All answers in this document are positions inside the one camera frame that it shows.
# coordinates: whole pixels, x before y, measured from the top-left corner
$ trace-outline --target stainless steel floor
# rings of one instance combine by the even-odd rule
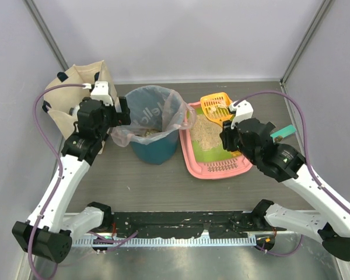
[[[299,236],[279,234],[272,249],[288,253]],[[55,280],[338,280],[342,279],[337,262],[322,246],[304,238],[301,248],[290,257],[273,257],[253,247],[122,248],[106,255],[85,257],[90,249],[72,249],[59,267]],[[41,274],[50,275],[54,264],[37,263]]]
[[[120,96],[142,85],[117,85]],[[175,83],[162,86],[178,91],[186,102],[215,92],[232,100],[264,89],[280,90],[278,82]],[[249,100],[254,116],[271,121],[278,129],[291,124],[284,99],[258,96]],[[293,136],[285,141],[298,148]],[[79,184],[68,212],[80,212],[91,201],[110,205],[114,211],[222,211],[251,210],[262,199],[292,209],[311,209],[295,192],[265,177],[255,167],[248,173],[224,180],[199,180],[186,168],[181,148],[161,166],[141,162],[131,147],[111,140]]]

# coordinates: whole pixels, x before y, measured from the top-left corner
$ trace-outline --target yellow litter scoop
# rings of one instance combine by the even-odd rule
[[[223,127],[224,121],[228,121],[233,117],[228,111],[228,106],[232,103],[232,100],[229,99],[225,92],[203,96],[200,99],[200,103],[205,117],[209,121],[218,124],[220,127]],[[237,151],[231,152],[231,154],[232,156],[241,155],[241,153]]]

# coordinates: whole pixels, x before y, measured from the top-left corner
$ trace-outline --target pink litter tray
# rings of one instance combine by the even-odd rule
[[[197,114],[203,114],[201,103],[190,103]],[[188,171],[199,179],[223,179],[245,173],[253,166],[244,156],[233,157],[223,150],[222,144],[209,151],[203,151],[192,141],[189,130],[181,130],[180,143]]]

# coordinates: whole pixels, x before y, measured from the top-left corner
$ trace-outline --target beige fabric bag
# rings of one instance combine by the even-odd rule
[[[116,105],[119,102],[116,88],[104,61],[86,66],[73,65],[64,73],[60,72],[57,76],[58,78],[54,79],[47,86],[47,89],[67,83],[94,84],[95,78],[98,77],[97,81],[107,81],[110,84],[110,94]],[[51,116],[65,139],[74,132],[74,122],[77,121],[76,115],[70,115],[70,108],[79,105],[82,99],[89,95],[89,90],[81,87],[63,87],[44,95],[43,110]]]

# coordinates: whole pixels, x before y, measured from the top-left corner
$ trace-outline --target wooden floor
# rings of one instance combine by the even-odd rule
[[[142,85],[117,85],[123,96]],[[281,90],[278,82],[174,83],[162,84],[178,91],[186,102],[215,92],[226,92],[232,100],[264,89]],[[271,121],[281,129],[289,124],[283,97],[265,95],[249,102],[261,122]],[[285,141],[299,148],[295,136]],[[94,161],[80,182],[68,212],[80,212],[92,201],[110,205],[113,211],[222,211],[252,210],[261,199],[273,200],[292,209],[311,209],[299,195],[265,177],[255,167],[249,172],[223,180],[199,180],[186,168],[180,144],[175,155],[153,166],[141,162],[130,146],[118,147],[107,141],[102,155]]]

